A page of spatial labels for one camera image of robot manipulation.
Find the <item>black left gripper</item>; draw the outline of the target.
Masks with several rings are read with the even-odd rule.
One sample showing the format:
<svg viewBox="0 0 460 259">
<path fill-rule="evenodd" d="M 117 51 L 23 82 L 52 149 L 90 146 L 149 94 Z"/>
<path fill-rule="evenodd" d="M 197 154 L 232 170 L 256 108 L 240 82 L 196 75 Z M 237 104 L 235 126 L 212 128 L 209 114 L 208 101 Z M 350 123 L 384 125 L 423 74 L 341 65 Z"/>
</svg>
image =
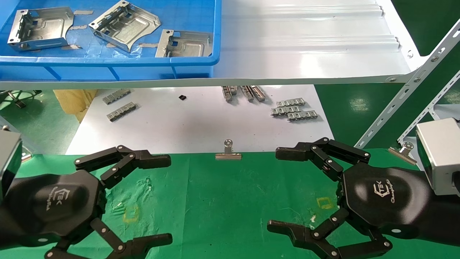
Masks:
<svg viewBox="0 0 460 259">
<path fill-rule="evenodd" d="M 173 242 L 170 233 L 138 237 L 126 242 L 100 219 L 106 191 L 135 169 L 166 168 L 169 155 L 152 155 L 120 145 L 74 161 L 77 172 L 16 178 L 6 194 L 6 246 L 34 247 L 56 243 L 45 259 L 85 259 L 67 252 L 71 244 L 94 230 L 113 251 L 107 259 L 145 259 L 150 249 Z M 90 172 L 110 166 L 100 180 Z"/>
</svg>

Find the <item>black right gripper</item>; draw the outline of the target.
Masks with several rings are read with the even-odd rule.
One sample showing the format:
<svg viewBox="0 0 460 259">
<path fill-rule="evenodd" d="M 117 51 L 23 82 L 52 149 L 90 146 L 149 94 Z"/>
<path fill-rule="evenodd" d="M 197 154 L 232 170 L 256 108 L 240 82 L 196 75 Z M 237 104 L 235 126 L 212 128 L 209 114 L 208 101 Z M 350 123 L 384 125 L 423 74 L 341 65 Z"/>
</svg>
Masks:
<svg viewBox="0 0 460 259">
<path fill-rule="evenodd" d="M 267 223 L 269 232 L 288 236 L 294 247 L 310 250 L 320 259 L 370 259 L 393 248 L 382 234 L 437 240 L 436 220 L 429 213 L 434 191 L 423 172 L 370 166 L 366 151 L 326 137 L 278 147 L 275 157 L 310 161 L 330 180 L 340 181 L 341 208 L 317 228 L 277 220 Z M 353 166 L 344 171 L 334 158 Z M 327 237 L 345 221 L 370 241 L 340 247 L 330 244 Z"/>
</svg>

